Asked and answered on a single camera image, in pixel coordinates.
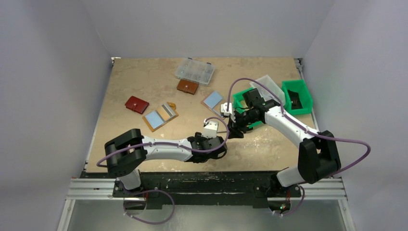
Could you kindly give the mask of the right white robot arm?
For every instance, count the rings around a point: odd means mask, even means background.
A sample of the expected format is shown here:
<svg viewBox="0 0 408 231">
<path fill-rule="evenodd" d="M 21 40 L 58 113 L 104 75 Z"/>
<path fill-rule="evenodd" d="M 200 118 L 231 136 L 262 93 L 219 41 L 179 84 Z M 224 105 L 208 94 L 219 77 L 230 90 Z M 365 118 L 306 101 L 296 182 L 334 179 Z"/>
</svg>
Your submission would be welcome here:
<svg viewBox="0 0 408 231">
<path fill-rule="evenodd" d="M 279 102 L 265 101 L 257 89 L 247 91 L 243 98 L 246 108 L 242 112 L 233 109 L 231 103 L 220 107 L 221 114 L 229 118 L 230 139 L 243 138 L 250 124 L 261 121 L 278 130 L 298 148 L 297 165 L 271 176 L 272 190 L 303 182 L 313 184 L 340 170 L 341 161 L 332 133 L 319 132 L 302 124 L 282 109 Z"/>
</svg>

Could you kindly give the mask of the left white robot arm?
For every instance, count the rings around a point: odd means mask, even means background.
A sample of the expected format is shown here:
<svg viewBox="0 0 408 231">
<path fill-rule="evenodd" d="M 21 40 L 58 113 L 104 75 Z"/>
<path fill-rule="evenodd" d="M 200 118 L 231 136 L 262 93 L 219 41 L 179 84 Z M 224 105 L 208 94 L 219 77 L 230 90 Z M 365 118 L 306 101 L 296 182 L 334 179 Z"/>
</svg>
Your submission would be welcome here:
<svg viewBox="0 0 408 231">
<path fill-rule="evenodd" d="M 207 138 L 196 132 L 181 140 L 163 140 L 143 136 L 140 129 L 133 128 L 104 145 L 105 157 L 97 162 L 105 167 L 110 178 L 119 179 L 126 190 L 142 185 L 137 167 L 144 161 L 177 160 L 204 163 L 209 159 L 220 159 L 228 150 L 220 136 Z"/>
</svg>

